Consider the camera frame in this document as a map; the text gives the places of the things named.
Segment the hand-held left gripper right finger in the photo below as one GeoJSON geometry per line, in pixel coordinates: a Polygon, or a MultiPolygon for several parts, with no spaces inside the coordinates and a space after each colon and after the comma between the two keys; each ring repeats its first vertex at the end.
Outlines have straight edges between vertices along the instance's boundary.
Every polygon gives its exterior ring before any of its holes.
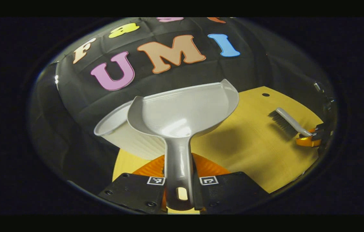
{"type": "Polygon", "coordinates": [[[192,154],[194,160],[194,209],[201,214],[240,214],[269,201],[269,193],[246,173],[192,154]]]}

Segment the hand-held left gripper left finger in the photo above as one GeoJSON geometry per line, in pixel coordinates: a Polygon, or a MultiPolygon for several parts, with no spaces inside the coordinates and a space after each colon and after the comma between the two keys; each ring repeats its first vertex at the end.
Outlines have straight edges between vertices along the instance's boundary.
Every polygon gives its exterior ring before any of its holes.
{"type": "Polygon", "coordinates": [[[166,214],[164,156],[133,173],[122,173],[98,196],[125,209],[143,214],[166,214]]]}

